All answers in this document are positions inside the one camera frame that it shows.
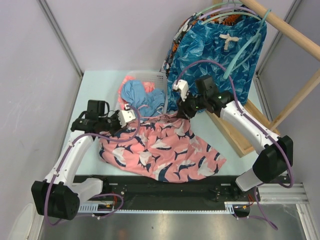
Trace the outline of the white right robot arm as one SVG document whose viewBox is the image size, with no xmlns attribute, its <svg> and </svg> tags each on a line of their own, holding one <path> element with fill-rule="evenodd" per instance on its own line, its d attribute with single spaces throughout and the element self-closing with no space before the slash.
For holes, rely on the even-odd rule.
<svg viewBox="0 0 320 240">
<path fill-rule="evenodd" d="M 201 77 L 195 82 L 198 95 L 192 95 L 187 81 L 176 80 L 172 89 L 178 92 L 178 116 L 193 118 L 197 111 L 207 110 L 236 128 L 253 146 L 258 157 L 251 169 L 238 176 L 236 185 L 230 188 L 231 196 L 242 201 L 249 190 L 270 183 L 282 173 L 292 174 L 293 140 L 269 130 L 256 120 L 229 91 L 220 92 L 211 76 Z"/>
</svg>

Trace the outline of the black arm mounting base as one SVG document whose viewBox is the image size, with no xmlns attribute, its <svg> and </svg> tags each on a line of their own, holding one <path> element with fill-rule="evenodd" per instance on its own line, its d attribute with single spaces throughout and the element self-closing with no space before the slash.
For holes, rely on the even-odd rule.
<svg viewBox="0 0 320 240">
<path fill-rule="evenodd" d="M 83 203 L 79 215 L 117 213 L 233 214 L 249 207 L 259 191 L 242 192 L 235 176 L 213 176 L 187 183 L 166 183 L 143 176 L 100 175 L 102 194 Z"/>
</svg>

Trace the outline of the pink shark print shorts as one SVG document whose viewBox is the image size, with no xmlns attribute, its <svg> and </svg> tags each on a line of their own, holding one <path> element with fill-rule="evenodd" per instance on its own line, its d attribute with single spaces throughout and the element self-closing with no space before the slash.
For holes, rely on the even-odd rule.
<svg viewBox="0 0 320 240">
<path fill-rule="evenodd" d="M 106 136 L 99 141 L 99 156 L 106 163 L 159 182 L 199 181 L 217 174 L 227 161 L 183 118 L 133 121 L 115 136 Z"/>
</svg>

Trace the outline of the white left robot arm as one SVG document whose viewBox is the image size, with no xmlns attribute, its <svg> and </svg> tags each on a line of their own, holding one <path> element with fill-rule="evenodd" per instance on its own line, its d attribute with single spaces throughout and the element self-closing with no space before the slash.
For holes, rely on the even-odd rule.
<svg viewBox="0 0 320 240">
<path fill-rule="evenodd" d="M 34 204 L 45 220 L 73 220 L 80 206 L 98 198 L 105 200 L 111 188 L 102 179 L 89 177 L 74 185 L 74 178 L 85 153 L 103 132 L 114 134 L 135 118 L 130 108 L 110 113 L 106 101 L 89 100 L 87 109 L 71 124 L 71 133 L 65 149 L 44 180 L 36 180 L 31 186 Z"/>
</svg>

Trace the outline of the pink wire hanger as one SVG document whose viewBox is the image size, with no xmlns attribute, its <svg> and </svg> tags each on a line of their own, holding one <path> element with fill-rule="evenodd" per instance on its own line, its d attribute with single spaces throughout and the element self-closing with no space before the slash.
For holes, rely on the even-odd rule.
<svg viewBox="0 0 320 240">
<path fill-rule="evenodd" d="M 170 111 L 169 113 L 163 113 L 162 110 L 165 109 L 164 106 L 159 106 L 152 116 L 145 116 L 141 114 L 141 109 L 143 108 L 149 108 L 149 106 L 145 104 L 137 108 L 138 115 L 140 116 L 140 120 L 142 122 L 148 122 L 152 120 L 161 120 L 164 118 L 173 118 L 173 117 L 176 117 L 178 114 L 177 111 Z"/>
</svg>

